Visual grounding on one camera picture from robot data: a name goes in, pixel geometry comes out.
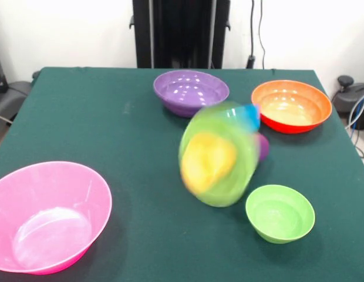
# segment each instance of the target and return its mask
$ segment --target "cable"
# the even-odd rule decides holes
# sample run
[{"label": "cable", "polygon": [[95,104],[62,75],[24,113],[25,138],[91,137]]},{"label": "cable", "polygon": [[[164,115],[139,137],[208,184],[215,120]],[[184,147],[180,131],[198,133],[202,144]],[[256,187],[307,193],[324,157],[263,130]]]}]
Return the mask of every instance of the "cable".
[{"label": "cable", "polygon": [[357,108],[358,104],[364,99],[364,95],[358,99],[358,101],[354,104],[352,110],[350,111],[350,115],[349,115],[349,124],[345,127],[345,129],[348,129],[350,128],[358,119],[359,117],[361,116],[361,114],[363,113],[364,111],[364,103],[362,105],[362,108],[359,112],[359,114],[354,118],[354,120],[352,120],[352,117],[353,117],[353,112],[355,111],[355,109]]},{"label": "cable", "polygon": [[[359,113],[359,108],[362,106],[362,100],[361,102],[359,103],[358,107],[357,107],[357,112],[356,112],[356,117],[358,116],[358,113]],[[356,130],[356,127],[357,127],[357,121],[354,123],[353,125],[353,129],[352,129],[352,134],[350,135],[350,139],[353,138],[353,134],[354,134],[354,131]],[[357,134],[357,142],[358,142],[358,139],[359,139],[359,130],[358,130],[358,134]]]},{"label": "cable", "polygon": [[364,158],[364,152],[358,147],[356,147],[356,149],[361,153],[361,159]]},{"label": "cable", "polygon": [[252,28],[252,19],[254,17],[254,5],[255,1],[252,0],[251,16],[250,16],[251,56],[254,56],[254,31]]},{"label": "cable", "polygon": [[12,121],[11,120],[9,120],[9,119],[7,119],[7,118],[5,118],[3,116],[0,116],[0,119],[2,119],[5,122],[8,122],[8,123],[12,124]]},{"label": "cable", "polygon": [[260,36],[260,27],[262,25],[262,19],[263,19],[263,0],[260,0],[260,19],[259,19],[258,35],[259,35],[260,46],[263,49],[262,67],[264,69],[265,49],[264,49],[264,46],[263,46],[262,38]]}]

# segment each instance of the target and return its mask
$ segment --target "bowl rim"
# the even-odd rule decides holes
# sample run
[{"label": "bowl rim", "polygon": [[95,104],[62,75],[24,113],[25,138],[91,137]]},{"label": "bowl rim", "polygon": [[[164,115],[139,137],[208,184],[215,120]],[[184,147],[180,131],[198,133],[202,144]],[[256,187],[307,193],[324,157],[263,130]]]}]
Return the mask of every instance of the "bowl rim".
[{"label": "bowl rim", "polygon": [[104,184],[104,187],[106,188],[107,195],[109,197],[108,213],[106,215],[105,221],[103,222],[102,227],[99,229],[97,234],[95,236],[93,236],[92,239],[84,247],[82,247],[79,251],[77,251],[76,253],[74,253],[73,255],[69,256],[68,258],[66,258],[64,260],[61,260],[61,261],[59,261],[59,262],[57,262],[55,264],[51,264],[51,265],[46,266],[46,267],[39,267],[39,268],[32,268],[32,269],[8,269],[8,268],[5,268],[5,267],[0,267],[1,271],[6,271],[6,272],[10,272],[10,273],[26,273],[26,274],[28,274],[28,273],[38,273],[38,272],[41,272],[41,271],[52,269],[52,268],[54,268],[56,266],[59,266],[61,264],[64,264],[64,263],[68,262],[69,260],[77,257],[79,254],[81,254],[85,250],[89,249],[89,247],[93,244],[93,242],[95,242],[96,239],[101,235],[102,231],[104,230],[104,228],[107,225],[107,222],[109,221],[110,215],[112,213],[112,206],[113,206],[113,199],[112,199],[112,193],[110,191],[110,187],[107,184],[107,182],[105,181],[105,179],[97,171],[95,171],[94,169],[92,169],[92,168],[90,168],[88,166],[85,166],[83,164],[75,163],[75,162],[68,162],[68,161],[63,161],[63,160],[55,160],[55,161],[50,161],[50,162],[34,163],[34,164],[30,164],[28,166],[22,167],[20,169],[14,170],[13,172],[10,172],[10,173],[6,174],[4,177],[0,178],[0,182],[5,181],[7,178],[11,177],[13,174],[16,174],[16,173],[18,173],[20,171],[30,169],[30,168],[36,167],[36,166],[42,166],[42,165],[47,164],[47,163],[50,163],[50,164],[52,164],[52,163],[58,164],[59,163],[59,164],[64,164],[64,165],[67,164],[67,165],[74,165],[74,166],[77,166],[77,167],[81,167],[81,168],[90,170],[100,180],[102,180],[102,182]]},{"label": "bowl rim", "polygon": [[256,105],[256,104],[258,104],[258,103],[255,103],[255,101],[254,101],[254,94],[255,94],[255,92],[260,88],[260,87],[262,87],[262,86],[264,86],[264,85],[267,85],[267,84],[270,84],[270,83],[274,83],[274,82],[293,82],[293,83],[298,83],[298,84],[300,84],[300,85],[304,85],[304,86],[307,86],[307,87],[309,87],[309,88],[312,88],[312,89],[314,89],[314,90],[316,90],[317,92],[319,92],[319,94],[322,96],[322,97],[324,97],[324,99],[326,99],[328,102],[329,102],[329,113],[327,114],[327,116],[325,116],[325,117],[323,117],[321,120],[319,120],[318,122],[315,122],[315,123],[311,123],[311,124],[309,124],[309,125],[291,125],[290,123],[284,123],[284,122],[279,122],[279,121],[277,121],[277,120],[274,120],[272,117],[270,117],[270,116],[267,116],[267,115],[265,115],[264,113],[262,113],[262,107],[260,106],[259,108],[260,108],[260,114],[261,115],[263,115],[263,116],[265,116],[266,118],[268,118],[268,119],[270,119],[271,121],[273,121],[273,122],[277,122],[277,123],[279,123],[280,125],[286,125],[286,126],[293,126],[293,127],[306,127],[306,126],[308,126],[308,127],[316,127],[316,126],[318,126],[318,125],[320,125],[320,124],[322,124],[323,122],[325,122],[327,119],[329,119],[329,117],[331,116],[331,114],[332,114],[332,102],[331,102],[331,100],[329,100],[329,98],[328,98],[328,96],[326,95],[326,94],[324,94],[324,92],[323,91],[321,91],[320,89],[318,89],[318,88],[316,88],[316,87],[314,87],[314,86],[312,86],[312,85],[310,85],[310,84],[308,84],[308,83],[305,83],[305,82],[301,82],[301,81],[298,81],[298,80],[290,80],[290,79],[275,79],[275,80],[269,80],[269,81],[266,81],[266,82],[263,82],[262,84],[259,84],[253,91],[252,91],[252,93],[251,93],[251,103],[252,104],[254,104],[254,105]]},{"label": "bowl rim", "polygon": [[[272,235],[269,235],[267,234],[266,232],[264,232],[261,228],[259,228],[255,223],[254,221],[252,220],[252,217],[249,216],[249,212],[248,212],[248,201],[251,197],[251,195],[253,195],[253,193],[255,191],[257,191],[258,189],[263,189],[265,187],[268,187],[268,186],[277,186],[277,187],[281,187],[283,189],[286,189],[286,190],[290,190],[291,192],[299,195],[299,197],[301,197],[307,204],[308,204],[308,207],[310,209],[310,211],[312,212],[312,223],[311,223],[311,226],[307,229],[307,231],[301,233],[300,235],[298,236],[294,236],[294,237],[285,237],[285,238],[280,238],[280,237],[275,237],[275,236],[272,236]],[[280,185],[280,184],[267,184],[267,185],[263,185],[263,186],[260,186],[260,187],[257,187],[255,190],[253,190],[250,195],[248,195],[247,197],[247,200],[246,200],[246,204],[245,204],[245,210],[246,210],[246,215],[247,215],[247,218],[249,219],[251,225],[259,232],[261,232],[262,234],[274,239],[274,240],[279,240],[279,241],[295,241],[295,240],[298,240],[300,238],[303,238],[304,236],[306,236],[311,230],[312,228],[314,227],[315,225],[315,220],[316,220],[316,216],[315,216],[315,210],[314,210],[314,207],[311,205],[310,201],[303,195],[301,194],[299,191],[293,189],[293,188],[290,188],[288,186],[284,186],[284,185]]]},{"label": "bowl rim", "polygon": [[224,84],[224,87],[226,89],[225,97],[223,97],[222,99],[220,99],[220,100],[218,100],[218,101],[216,101],[214,103],[211,103],[209,105],[205,105],[207,107],[217,105],[217,104],[225,101],[229,97],[229,94],[230,94],[229,86],[221,78],[218,78],[217,76],[214,76],[214,75],[212,75],[210,73],[207,73],[207,72],[200,72],[200,71],[196,71],[196,70],[194,71],[193,69],[175,69],[175,70],[171,70],[171,71],[162,73],[161,75],[159,75],[158,77],[156,77],[155,80],[153,81],[153,90],[154,90],[154,92],[156,93],[157,97],[159,97],[160,100],[162,100],[165,103],[168,103],[168,104],[173,105],[173,106],[182,106],[184,108],[189,108],[189,109],[200,109],[200,108],[205,107],[204,105],[201,105],[201,106],[199,106],[199,105],[197,105],[197,106],[190,106],[190,105],[188,105],[186,103],[183,103],[183,102],[170,101],[170,100],[165,99],[165,97],[160,94],[160,92],[156,89],[156,81],[158,79],[160,79],[161,77],[163,77],[164,75],[167,75],[167,74],[173,73],[173,72],[194,72],[194,73],[202,73],[204,75],[208,75],[208,76],[211,76],[211,77],[213,77],[215,79],[218,79],[219,81],[221,81]]}]

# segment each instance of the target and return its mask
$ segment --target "green bowl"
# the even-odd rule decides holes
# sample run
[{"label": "green bowl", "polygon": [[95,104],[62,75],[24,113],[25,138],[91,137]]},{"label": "green bowl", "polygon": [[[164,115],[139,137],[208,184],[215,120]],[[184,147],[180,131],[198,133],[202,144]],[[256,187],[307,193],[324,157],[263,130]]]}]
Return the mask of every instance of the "green bowl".
[{"label": "green bowl", "polygon": [[247,198],[246,213],[258,234],[274,244],[302,238],[315,223],[310,202],[296,190],[281,185],[255,189]]},{"label": "green bowl", "polygon": [[258,143],[255,137],[236,123],[215,115],[215,112],[229,104],[205,108],[198,112],[185,130],[178,158],[181,162],[191,138],[200,132],[215,133],[235,144],[238,156],[232,171],[204,193],[194,194],[203,203],[214,207],[227,207],[237,202],[245,192],[248,182],[258,163]]}]

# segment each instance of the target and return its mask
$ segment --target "bowl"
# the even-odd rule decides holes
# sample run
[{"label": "bowl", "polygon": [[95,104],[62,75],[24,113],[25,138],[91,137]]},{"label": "bowl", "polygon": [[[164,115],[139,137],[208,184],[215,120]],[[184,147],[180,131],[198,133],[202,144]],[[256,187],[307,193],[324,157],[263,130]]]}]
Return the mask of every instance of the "bowl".
[{"label": "bowl", "polygon": [[247,198],[246,213],[257,233],[275,244],[302,238],[315,223],[310,202],[296,190],[281,185],[255,189]]},{"label": "bowl", "polygon": [[310,131],[332,113],[331,101],[322,91],[292,80],[265,82],[255,88],[251,100],[260,105],[266,125],[288,134]]},{"label": "bowl", "polygon": [[[222,104],[215,108],[225,108]],[[195,115],[188,124],[179,147],[178,158],[180,162],[180,171],[182,180],[186,188],[203,203],[213,207],[227,207],[237,202],[245,192],[259,158],[259,142],[253,133],[247,131],[240,123],[228,122],[228,119],[217,115],[218,109],[205,108]],[[187,148],[190,142],[198,135],[213,136],[217,138],[218,143],[226,143],[227,151],[235,151],[235,160],[226,173],[220,173],[205,189],[196,189],[191,185],[192,177],[201,177],[207,171],[202,169],[212,165],[215,156],[219,161],[215,167],[214,174],[218,175],[221,170],[223,161],[223,150],[209,151],[208,146],[198,147],[198,150],[191,151],[192,159],[187,163],[184,158],[188,157]]]},{"label": "bowl", "polygon": [[78,261],[112,209],[105,180],[71,162],[33,164],[0,179],[0,270],[51,274]]},{"label": "bowl", "polygon": [[194,70],[166,72],[155,79],[153,88],[166,108],[185,118],[229,96],[229,87],[221,79]]}]

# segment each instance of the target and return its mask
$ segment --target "green tablecloth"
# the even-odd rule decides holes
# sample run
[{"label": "green tablecloth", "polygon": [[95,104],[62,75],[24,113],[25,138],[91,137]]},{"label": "green tablecloth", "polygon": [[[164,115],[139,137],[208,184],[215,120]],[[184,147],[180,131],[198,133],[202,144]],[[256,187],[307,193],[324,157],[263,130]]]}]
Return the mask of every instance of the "green tablecloth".
[{"label": "green tablecloth", "polygon": [[[36,162],[83,163],[107,180],[113,211],[71,268],[43,277],[0,272],[0,282],[364,281],[364,166],[336,112],[296,136],[262,126],[271,143],[267,160],[238,204],[216,209],[195,199],[180,179],[177,151],[188,120],[163,109],[153,93],[162,72],[42,71],[0,148],[0,177]],[[209,72],[240,103],[271,79],[322,89],[312,71]],[[245,198],[270,183],[293,187],[311,201],[316,225],[304,239],[273,245],[251,227]]]}]

